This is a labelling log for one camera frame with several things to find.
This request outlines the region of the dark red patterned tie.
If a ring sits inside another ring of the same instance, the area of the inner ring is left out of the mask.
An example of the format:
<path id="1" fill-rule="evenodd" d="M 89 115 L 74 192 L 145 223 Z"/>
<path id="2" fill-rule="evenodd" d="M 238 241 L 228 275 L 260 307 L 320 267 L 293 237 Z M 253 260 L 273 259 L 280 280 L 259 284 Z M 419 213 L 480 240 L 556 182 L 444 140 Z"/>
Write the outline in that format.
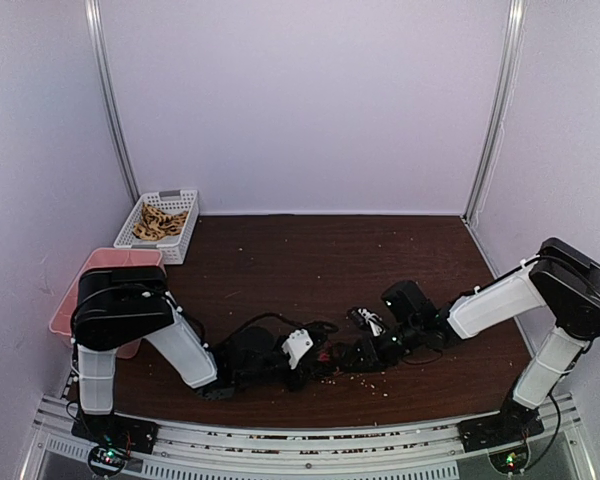
<path id="1" fill-rule="evenodd" d="M 375 373 L 386 368 L 373 346 L 358 341 L 354 344 L 329 344 L 318 355 L 313 375 L 323 379 L 337 374 Z"/>

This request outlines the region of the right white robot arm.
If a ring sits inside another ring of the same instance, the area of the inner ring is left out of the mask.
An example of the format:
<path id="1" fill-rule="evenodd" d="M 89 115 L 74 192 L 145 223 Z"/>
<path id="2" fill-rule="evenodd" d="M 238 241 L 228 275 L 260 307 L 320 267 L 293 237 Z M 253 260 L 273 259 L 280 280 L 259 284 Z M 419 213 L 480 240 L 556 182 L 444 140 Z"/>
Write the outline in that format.
<path id="1" fill-rule="evenodd" d="M 551 311 L 553 328 L 512 386 L 503 412 L 493 419 L 493 433 L 506 442 L 530 426 L 530 412 L 600 337 L 600 264 L 555 237 L 545 240 L 532 258 L 442 307 L 411 280 L 395 283 L 381 299 L 395 326 L 368 310 L 352 309 L 351 318 L 369 333 L 338 348 L 341 371 L 380 371 L 420 347 L 442 351 L 522 313 Z"/>

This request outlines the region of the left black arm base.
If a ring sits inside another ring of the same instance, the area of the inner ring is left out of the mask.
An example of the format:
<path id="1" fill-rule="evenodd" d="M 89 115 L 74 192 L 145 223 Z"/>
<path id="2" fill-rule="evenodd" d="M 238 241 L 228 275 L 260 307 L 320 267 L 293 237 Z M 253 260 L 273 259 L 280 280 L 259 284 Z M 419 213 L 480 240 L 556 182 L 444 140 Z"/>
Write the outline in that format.
<path id="1" fill-rule="evenodd" d="M 158 424 L 153 421 L 114 413 L 89 415 L 79 408 L 71 433 L 75 437 L 119 451 L 151 454 L 158 430 Z"/>

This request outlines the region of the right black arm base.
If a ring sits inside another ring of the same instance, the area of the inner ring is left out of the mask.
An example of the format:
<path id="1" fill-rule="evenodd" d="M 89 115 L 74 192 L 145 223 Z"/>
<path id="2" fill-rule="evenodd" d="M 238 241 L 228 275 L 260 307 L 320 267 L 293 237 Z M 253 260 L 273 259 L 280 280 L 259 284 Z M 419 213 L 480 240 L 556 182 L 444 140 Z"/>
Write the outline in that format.
<path id="1" fill-rule="evenodd" d="M 491 449 L 542 434 L 538 408 L 530 409 L 507 397 L 491 415 L 461 421 L 458 433 L 465 452 Z"/>

